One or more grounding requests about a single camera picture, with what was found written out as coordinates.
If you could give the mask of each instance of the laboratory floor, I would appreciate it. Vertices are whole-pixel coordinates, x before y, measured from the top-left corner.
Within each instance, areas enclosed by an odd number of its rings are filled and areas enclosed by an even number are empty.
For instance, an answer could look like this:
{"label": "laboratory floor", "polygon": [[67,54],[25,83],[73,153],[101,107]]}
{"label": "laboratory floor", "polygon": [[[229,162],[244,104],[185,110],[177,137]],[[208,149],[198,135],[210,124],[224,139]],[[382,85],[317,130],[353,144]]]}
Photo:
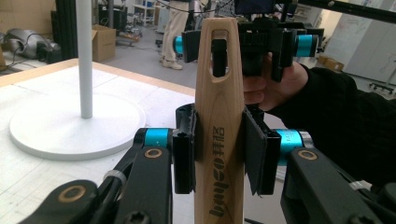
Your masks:
{"label": "laboratory floor", "polygon": [[[183,65],[182,70],[164,68],[159,63],[161,48],[156,45],[156,40],[162,40],[163,34],[157,33],[157,27],[154,25],[148,24],[147,26],[136,26],[135,28],[140,29],[142,34],[139,41],[131,42],[128,39],[118,38],[116,56],[102,63],[195,89],[197,63],[184,63],[183,59],[180,58],[178,63]],[[303,63],[308,67],[320,66],[315,58],[301,59],[299,63]],[[373,88],[370,88],[369,84],[373,83],[370,79],[352,77],[356,80],[360,90],[375,91],[387,99],[396,98],[395,92],[389,94],[388,91],[383,91],[382,89],[373,90]]]}

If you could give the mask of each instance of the black cable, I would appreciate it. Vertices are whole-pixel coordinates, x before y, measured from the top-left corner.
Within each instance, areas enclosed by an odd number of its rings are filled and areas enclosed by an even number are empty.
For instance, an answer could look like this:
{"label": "black cable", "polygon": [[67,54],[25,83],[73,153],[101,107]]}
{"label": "black cable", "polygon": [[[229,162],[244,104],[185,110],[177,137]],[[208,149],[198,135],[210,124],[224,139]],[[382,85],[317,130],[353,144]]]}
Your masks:
{"label": "black cable", "polygon": [[29,59],[26,59],[25,61],[21,61],[19,63],[23,64],[23,65],[26,65],[26,66],[30,66],[30,67],[36,68],[36,66],[33,66],[33,65],[29,64],[29,63],[24,63],[24,62],[27,62],[27,61],[29,61]]}
{"label": "black cable", "polygon": [[107,23],[108,23],[108,17],[102,18],[99,21],[99,24],[104,25],[104,26],[107,26]]}
{"label": "black cable", "polygon": [[[359,182],[355,177],[347,173],[344,169],[342,169],[339,165],[337,165],[335,162],[332,161],[332,166],[334,169],[338,172],[338,174],[344,178],[344,180],[350,184],[354,182]],[[368,189],[355,189],[356,192],[359,193],[359,195],[365,199],[374,202],[377,198],[377,195],[373,192],[371,192]]]}
{"label": "black cable", "polygon": [[157,49],[152,49],[152,48],[139,48],[136,45],[125,45],[125,46],[117,46],[118,49],[128,49],[129,47],[132,47],[134,49],[140,49],[148,52],[159,52]]}
{"label": "black cable", "polygon": [[262,222],[258,222],[258,221],[255,221],[255,220],[252,220],[252,219],[249,219],[249,218],[246,218],[246,217],[245,217],[245,221],[247,223],[251,223],[251,224],[264,224]]}
{"label": "black cable", "polygon": [[[9,35],[9,34],[6,34],[1,40],[6,39],[6,37],[7,37],[8,35]],[[26,59],[26,60],[22,60],[22,61],[20,61],[20,62],[15,63],[15,56],[16,56],[18,50],[22,50],[24,47],[26,47],[26,46],[28,45],[28,43],[29,43],[29,38],[30,38],[30,36],[32,36],[32,35],[39,35],[39,36],[43,37],[43,39],[45,39],[44,36],[43,36],[43,35],[40,35],[40,34],[29,34],[29,35],[27,36],[27,38],[26,38],[26,43],[24,43],[22,46],[20,46],[20,47],[18,47],[17,49],[14,50],[13,56],[12,56],[12,63],[11,63],[11,64],[6,64],[6,68],[0,70],[0,72],[1,72],[1,71],[6,71],[6,70],[8,70],[8,68],[13,67],[13,66],[15,66],[15,65],[17,65],[17,64],[19,64],[19,63],[24,63],[24,62],[29,61],[29,59]]]}
{"label": "black cable", "polygon": [[120,191],[122,187],[121,181],[116,177],[113,178],[110,190],[108,191],[100,207],[96,210],[91,218],[91,224],[101,224],[106,221],[106,215],[108,211],[111,211],[111,207],[115,204],[118,197],[120,196]]}
{"label": "black cable", "polygon": [[3,38],[0,39],[0,44],[1,44],[1,42],[2,42],[4,39],[6,39],[7,36],[8,36],[8,34],[4,35]]}

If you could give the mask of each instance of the white platform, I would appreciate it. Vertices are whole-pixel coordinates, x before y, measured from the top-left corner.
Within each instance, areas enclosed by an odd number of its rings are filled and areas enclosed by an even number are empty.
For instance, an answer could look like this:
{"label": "white platform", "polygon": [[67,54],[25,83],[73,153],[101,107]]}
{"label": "white platform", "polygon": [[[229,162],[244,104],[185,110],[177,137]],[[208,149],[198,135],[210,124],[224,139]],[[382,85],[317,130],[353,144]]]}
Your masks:
{"label": "white platform", "polygon": [[[145,127],[175,128],[175,110],[194,102],[191,95],[116,74],[96,69],[92,74],[93,96],[105,95],[139,105],[146,114]],[[77,67],[0,88],[0,223],[20,222],[31,215],[51,191],[66,182],[89,179],[100,185],[105,173],[112,170],[126,152],[122,150],[88,161],[53,161],[20,150],[11,140],[9,125],[12,118],[32,102],[59,94],[78,94]],[[270,127],[282,128],[277,119],[271,116],[266,119]],[[286,223],[279,204],[282,186],[281,181],[276,181],[275,195],[252,196],[246,178],[245,216],[263,223]],[[173,194],[173,200],[174,223],[193,223],[193,194]]]}
{"label": "white platform", "polygon": [[93,117],[83,119],[78,95],[44,96],[21,108],[10,122],[17,147],[39,158],[85,161],[131,146],[146,124],[140,105],[96,94]]}

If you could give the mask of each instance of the black metal frame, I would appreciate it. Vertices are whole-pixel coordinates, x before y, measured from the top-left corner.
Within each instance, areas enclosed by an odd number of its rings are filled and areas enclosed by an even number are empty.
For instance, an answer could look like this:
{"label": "black metal frame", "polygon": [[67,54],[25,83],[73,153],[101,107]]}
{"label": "black metal frame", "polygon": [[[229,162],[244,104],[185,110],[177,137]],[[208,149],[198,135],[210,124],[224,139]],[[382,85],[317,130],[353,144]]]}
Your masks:
{"label": "black metal frame", "polygon": [[324,9],[329,9],[331,11],[337,11],[354,16],[364,17],[372,20],[396,23],[396,13],[383,9],[359,6],[356,4],[331,0],[299,0],[298,3],[311,7],[320,7]]}
{"label": "black metal frame", "polygon": [[[251,191],[273,194],[279,136],[263,123],[260,109],[252,107],[244,114],[245,165]],[[191,193],[195,189],[193,139],[197,120],[193,105],[180,107],[177,129],[168,129],[165,136],[166,147],[146,146],[148,129],[139,129],[133,146],[114,167],[124,174],[125,183],[114,175],[107,176],[99,188],[89,180],[66,183],[22,223],[171,224],[172,158],[175,192]],[[352,180],[317,149],[295,148],[289,154],[281,198],[286,220],[290,224],[396,223],[396,183],[376,195],[369,190],[353,190],[348,185]]]}

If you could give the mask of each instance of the person's arm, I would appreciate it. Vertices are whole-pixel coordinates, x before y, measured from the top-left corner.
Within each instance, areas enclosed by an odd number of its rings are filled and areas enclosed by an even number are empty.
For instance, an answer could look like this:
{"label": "person's arm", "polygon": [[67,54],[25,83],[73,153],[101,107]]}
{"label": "person's arm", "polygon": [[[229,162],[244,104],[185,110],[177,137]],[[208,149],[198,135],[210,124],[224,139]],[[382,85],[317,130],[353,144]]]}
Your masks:
{"label": "person's arm", "polygon": [[300,90],[267,112],[288,128],[308,131],[317,149],[356,178],[378,186],[396,182],[396,102],[359,91],[345,74],[304,70],[308,79]]}

